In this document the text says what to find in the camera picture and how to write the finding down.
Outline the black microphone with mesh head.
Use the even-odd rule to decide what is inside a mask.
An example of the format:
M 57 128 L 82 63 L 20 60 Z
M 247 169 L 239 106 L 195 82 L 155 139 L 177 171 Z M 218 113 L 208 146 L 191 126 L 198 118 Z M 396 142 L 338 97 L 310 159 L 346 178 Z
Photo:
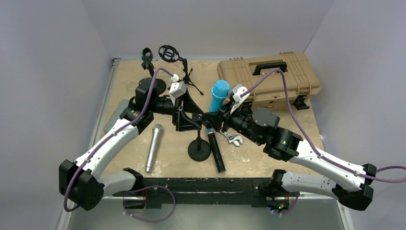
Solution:
M 225 164 L 221 155 L 221 151 L 215 136 L 215 131 L 213 129 L 206 129 L 206 134 L 209 140 L 209 145 L 214 157 L 214 161 L 219 173 L 224 173 L 226 171 Z

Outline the blue foam covered microphone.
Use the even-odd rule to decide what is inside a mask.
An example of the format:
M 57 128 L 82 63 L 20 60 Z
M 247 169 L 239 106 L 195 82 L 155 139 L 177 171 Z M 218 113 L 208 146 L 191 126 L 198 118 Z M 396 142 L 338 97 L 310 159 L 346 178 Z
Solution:
M 218 80 L 212 87 L 212 100 L 209 107 L 209 112 L 217 112 L 220 110 L 223 101 L 230 90 L 229 83 L 225 80 Z

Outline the silver mesh head microphone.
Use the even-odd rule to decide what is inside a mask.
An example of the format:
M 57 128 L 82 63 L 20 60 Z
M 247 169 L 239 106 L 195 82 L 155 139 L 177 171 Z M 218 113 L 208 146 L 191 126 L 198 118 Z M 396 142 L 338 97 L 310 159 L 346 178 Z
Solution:
M 161 124 L 155 124 L 152 129 L 152 138 L 148 150 L 147 161 L 145 164 L 145 172 L 151 173 L 153 171 L 160 141 L 164 132 L 164 128 Z

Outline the black round base mic stand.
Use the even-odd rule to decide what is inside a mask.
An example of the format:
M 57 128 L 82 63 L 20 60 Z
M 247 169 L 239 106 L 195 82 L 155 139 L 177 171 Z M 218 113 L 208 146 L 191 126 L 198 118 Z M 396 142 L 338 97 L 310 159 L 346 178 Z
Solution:
M 150 48 L 146 47 L 142 50 L 142 68 L 148 70 L 151 77 L 154 75 L 154 65 L 152 64 L 153 54 Z M 166 84 L 164 80 L 156 78 L 156 88 L 159 94 L 162 94 L 166 90 Z

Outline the black tripod shock mount stand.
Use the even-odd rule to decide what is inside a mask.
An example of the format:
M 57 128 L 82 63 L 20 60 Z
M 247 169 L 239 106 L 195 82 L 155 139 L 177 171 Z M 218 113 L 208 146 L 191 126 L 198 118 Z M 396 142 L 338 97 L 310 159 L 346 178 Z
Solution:
M 192 82 L 190 75 L 193 71 L 193 68 L 190 70 L 188 69 L 188 61 L 186 58 L 183 58 L 180 56 L 178 50 L 174 48 L 173 46 L 170 45 L 162 45 L 158 49 L 158 54 L 162 60 L 168 63 L 175 63 L 175 62 L 181 62 L 183 65 L 183 72 L 184 72 L 184 77 L 182 78 L 181 81 L 183 81 L 186 85 L 193 86 L 199 93 L 200 95 L 204 95 L 204 93 Z

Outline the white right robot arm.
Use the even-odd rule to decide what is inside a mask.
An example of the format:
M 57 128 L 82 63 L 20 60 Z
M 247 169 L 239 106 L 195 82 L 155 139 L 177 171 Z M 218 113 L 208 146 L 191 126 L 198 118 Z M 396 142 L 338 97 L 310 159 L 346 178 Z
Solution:
M 283 192 L 308 192 L 335 198 L 340 204 L 364 211 L 372 202 L 374 189 L 367 176 L 376 174 L 371 164 L 357 165 L 339 159 L 311 145 L 300 135 L 279 126 L 280 118 L 268 108 L 256 109 L 248 115 L 226 106 L 218 112 L 202 115 L 206 127 L 216 131 L 234 129 L 257 145 L 264 145 L 269 157 L 311 169 L 319 176 L 275 170 L 269 189 L 275 195 Z

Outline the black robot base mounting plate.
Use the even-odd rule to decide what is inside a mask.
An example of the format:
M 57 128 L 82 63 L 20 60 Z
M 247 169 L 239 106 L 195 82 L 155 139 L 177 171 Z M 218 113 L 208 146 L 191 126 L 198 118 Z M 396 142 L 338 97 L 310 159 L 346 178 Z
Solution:
M 137 189 L 146 191 L 118 192 L 113 197 L 130 200 L 139 197 L 145 208 L 162 205 L 249 205 L 267 207 L 275 199 L 295 198 L 280 187 L 273 187 L 271 178 L 143 178 Z

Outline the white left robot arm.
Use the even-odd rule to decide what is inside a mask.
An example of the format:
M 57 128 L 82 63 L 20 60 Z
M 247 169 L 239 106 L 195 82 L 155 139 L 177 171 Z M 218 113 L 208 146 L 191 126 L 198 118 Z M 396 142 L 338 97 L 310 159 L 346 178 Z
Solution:
M 135 89 L 135 95 L 123 110 L 113 127 L 90 150 L 74 161 L 64 160 L 59 166 L 59 192 L 68 201 L 84 210 L 93 209 L 105 196 L 126 191 L 131 196 L 142 192 L 142 175 L 130 168 L 117 174 L 103 176 L 102 172 L 115 156 L 137 138 L 153 121 L 154 114 L 170 115 L 176 131 L 201 129 L 201 124 L 187 116 L 202 114 L 191 99 L 183 82 L 174 82 L 168 95 L 162 96 L 152 78 L 144 78 Z

